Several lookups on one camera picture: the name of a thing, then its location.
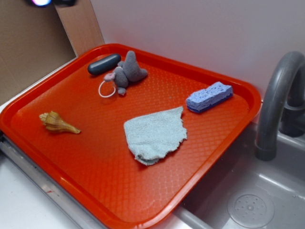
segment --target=spiral shell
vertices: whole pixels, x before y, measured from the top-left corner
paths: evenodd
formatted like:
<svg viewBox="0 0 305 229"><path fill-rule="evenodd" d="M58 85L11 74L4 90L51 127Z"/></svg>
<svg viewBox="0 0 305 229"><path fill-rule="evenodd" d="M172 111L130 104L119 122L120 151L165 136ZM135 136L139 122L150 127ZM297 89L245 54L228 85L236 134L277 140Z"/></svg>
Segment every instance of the spiral shell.
<svg viewBox="0 0 305 229"><path fill-rule="evenodd" d="M41 114L39 115L39 118L41 119L42 124L46 126L47 130L50 130L55 133L71 132L74 134L79 134L81 132L76 127L63 121L59 114L54 111L51 111L50 113Z"/></svg>

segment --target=gray sink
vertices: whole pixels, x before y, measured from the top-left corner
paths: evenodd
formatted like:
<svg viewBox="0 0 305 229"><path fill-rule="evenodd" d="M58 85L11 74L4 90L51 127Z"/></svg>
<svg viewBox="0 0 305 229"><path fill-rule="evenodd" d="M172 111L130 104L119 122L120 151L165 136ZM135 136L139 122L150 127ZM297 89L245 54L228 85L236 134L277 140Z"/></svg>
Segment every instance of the gray sink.
<svg viewBox="0 0 305 229"><path fill-rule="evenodd" d="M276 158L262 161L255 129L247 127L181 203L202 220L199 228L305 228L305 144L279 134Z"/></svg>

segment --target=plastic tray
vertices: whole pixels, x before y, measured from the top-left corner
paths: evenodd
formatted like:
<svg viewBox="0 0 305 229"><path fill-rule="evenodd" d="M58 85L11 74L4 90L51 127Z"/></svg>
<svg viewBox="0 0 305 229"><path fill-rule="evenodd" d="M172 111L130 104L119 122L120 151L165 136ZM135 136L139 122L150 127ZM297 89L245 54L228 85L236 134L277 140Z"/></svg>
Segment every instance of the plastic tray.
<svg viewBox="0 0 305 229"><path fill-rule="evenodd" d="M103 75L87 67L112 53L136 52L148 76L122 97L98 95ZM187 109L195 91L221 81L234 96L201 114ZM164 219L237 138L260 109L256 89L243 81L165 59L131 47L97 47L9 104L0 129L34 162L110 228L147 228ZM188 139L152 166L134 160L124 122L183 106ZM52 134L39 115L56 111L81 129Z"/></svg>

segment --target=plush elephant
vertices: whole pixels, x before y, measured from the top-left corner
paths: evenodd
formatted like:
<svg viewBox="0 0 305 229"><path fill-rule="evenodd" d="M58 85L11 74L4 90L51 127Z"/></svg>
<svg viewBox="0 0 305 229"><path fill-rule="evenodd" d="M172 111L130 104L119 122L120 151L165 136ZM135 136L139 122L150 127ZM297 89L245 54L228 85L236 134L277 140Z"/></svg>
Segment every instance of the plush elephant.
<svg viewBox="0 0 305 229"><path fill-rule="evenodd" d="M148 75L137 63L134 51L128 51L125 61L120 61L112 73L105 75L104 81L114 81L118 94L125 95L129 82L136 82Z"/></svg>

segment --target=sponge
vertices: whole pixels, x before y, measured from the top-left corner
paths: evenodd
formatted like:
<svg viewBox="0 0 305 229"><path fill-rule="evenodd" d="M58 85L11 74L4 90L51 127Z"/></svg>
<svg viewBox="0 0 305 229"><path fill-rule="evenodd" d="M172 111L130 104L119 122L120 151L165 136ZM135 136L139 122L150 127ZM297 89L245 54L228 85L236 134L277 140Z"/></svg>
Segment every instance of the sponge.
<svg viewBox="0 0 305 229"><path fill-rule="evenodd" d="M201 113L233 96L233 88L216 82L207 89L194 92L186 99L187 108L196 113Z"/></svg>

